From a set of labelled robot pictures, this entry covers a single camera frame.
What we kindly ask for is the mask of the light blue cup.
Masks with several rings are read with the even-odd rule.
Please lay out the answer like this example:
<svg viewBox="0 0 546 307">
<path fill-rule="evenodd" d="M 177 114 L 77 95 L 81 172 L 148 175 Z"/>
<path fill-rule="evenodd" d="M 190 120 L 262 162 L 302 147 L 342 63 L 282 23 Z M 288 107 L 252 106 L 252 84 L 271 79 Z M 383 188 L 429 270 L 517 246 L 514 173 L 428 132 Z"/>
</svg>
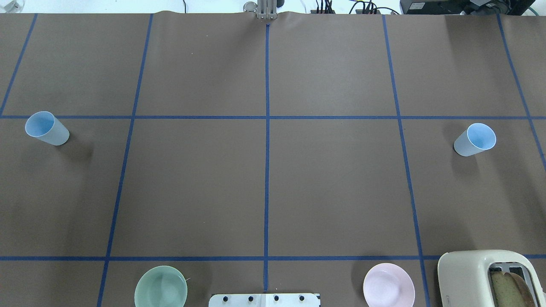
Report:
<svg viewBox="0 0 546 307">
<path fill-rule="evenodd" d="M 53 146 L 63 145 L 70 138 L 70 131 L 49 111 L 31 115 L 25 123 L 27 135 Z"/>
<path fill-rule="evenodd" d="M 496 143 L 497 135 L 488 125 L 475 123 L 458 136 L 453 148 L 458 155 L 468 157 L 490 150 Z"/>
</svg>

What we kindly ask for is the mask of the green bowl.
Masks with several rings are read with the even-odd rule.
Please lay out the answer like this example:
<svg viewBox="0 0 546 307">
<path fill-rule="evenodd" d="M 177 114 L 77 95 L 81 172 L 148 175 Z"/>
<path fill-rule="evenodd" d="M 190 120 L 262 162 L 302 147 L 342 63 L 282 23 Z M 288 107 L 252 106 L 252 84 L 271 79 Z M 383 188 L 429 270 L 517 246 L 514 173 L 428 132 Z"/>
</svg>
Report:
<svg viewBox="0 0 546 307">
<path fill-rule="evenodd" d="M 183 274 L 171 266 L 154 267 L 139 279 L 134 292 L 136 307 L 183 307 L 189 288 Z"/>
</svg>

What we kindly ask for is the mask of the pink bowl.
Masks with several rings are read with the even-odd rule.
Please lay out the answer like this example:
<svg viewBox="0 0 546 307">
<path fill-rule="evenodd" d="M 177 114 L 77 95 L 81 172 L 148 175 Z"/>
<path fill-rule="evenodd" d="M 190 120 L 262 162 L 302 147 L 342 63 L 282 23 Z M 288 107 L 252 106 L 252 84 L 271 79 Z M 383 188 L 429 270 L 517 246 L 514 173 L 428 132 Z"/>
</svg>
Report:
<svg viewBox="0 0 546 307">
<path fill-rule="evenodd" d="M 369 307 L 413 307 L 415 285 L 400 266 L 377 264 L 363 279 L 363 296 Z"/>
</svg>

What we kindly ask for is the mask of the cream toaster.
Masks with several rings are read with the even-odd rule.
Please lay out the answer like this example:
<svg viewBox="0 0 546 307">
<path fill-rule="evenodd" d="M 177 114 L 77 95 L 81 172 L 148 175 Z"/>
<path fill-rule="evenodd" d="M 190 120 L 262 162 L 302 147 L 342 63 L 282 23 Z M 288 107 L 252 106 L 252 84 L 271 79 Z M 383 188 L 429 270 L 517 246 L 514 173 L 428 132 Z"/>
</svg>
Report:
<svg viewBox="0 0 546 307">
<path fill-rule="evenodd" d="M 545 306 L 545 290 L 523 255 L 504 249 L 449 252 L 438 261 L 439 293 L 444 307 L 496 307 L 490 274 L 512 272 L 527 283 L 535 307 Z"/>
</svg>

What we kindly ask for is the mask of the black monitor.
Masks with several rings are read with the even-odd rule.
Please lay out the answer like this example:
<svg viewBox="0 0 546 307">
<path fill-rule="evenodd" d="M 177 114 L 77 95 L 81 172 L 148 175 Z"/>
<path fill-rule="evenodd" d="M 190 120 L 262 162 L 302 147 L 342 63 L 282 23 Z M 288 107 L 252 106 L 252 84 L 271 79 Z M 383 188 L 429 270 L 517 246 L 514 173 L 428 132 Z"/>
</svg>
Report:
<svg viewBox="0 0 546 307">
<path fill-rule="evenodd" d="M 515 15 L 521 16 L 534 0 L 400 0 L 404 15 Z"/>
</svg>

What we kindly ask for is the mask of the bread slice in toaster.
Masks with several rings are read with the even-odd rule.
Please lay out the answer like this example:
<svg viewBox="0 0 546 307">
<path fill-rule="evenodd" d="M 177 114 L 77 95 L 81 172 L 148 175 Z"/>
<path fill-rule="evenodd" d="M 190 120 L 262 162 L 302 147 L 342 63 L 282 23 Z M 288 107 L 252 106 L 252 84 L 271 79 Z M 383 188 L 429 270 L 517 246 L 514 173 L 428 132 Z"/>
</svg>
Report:
<svg viewBox="0 0 546 307">
<path fill-rule="evenodd" d="M 490 274 L 494 301 L 497 307 L 535 307 L 534 296 L 527 283 L 512 272 Z"/>
</svg>

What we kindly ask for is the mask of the aluminium frame post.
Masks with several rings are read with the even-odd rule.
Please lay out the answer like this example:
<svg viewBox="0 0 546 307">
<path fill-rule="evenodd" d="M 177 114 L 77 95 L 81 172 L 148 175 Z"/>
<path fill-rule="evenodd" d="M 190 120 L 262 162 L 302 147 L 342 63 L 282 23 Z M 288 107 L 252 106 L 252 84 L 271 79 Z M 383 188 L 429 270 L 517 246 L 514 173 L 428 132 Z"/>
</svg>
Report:
<svg viewBox="0 0 546 307">
<path fill-rule="evenodd" d="M 278 0 L 256 0 L 256 4 L 256 14 L 258 20 L 277 19 Z"/>
</svg>

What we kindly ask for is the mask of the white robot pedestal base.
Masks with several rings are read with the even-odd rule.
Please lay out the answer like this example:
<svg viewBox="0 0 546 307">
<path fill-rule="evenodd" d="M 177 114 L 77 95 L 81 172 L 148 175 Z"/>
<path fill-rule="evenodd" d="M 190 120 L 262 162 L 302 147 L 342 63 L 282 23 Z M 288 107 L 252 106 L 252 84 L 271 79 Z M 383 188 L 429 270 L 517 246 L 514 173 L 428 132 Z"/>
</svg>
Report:
<svg viewBox="0 0 546 307">
<path fill-rule="evenodd" d="M 212 295 L 209 307 L 320 307 L 315 293 L 246 293 Z"/>
</svg>

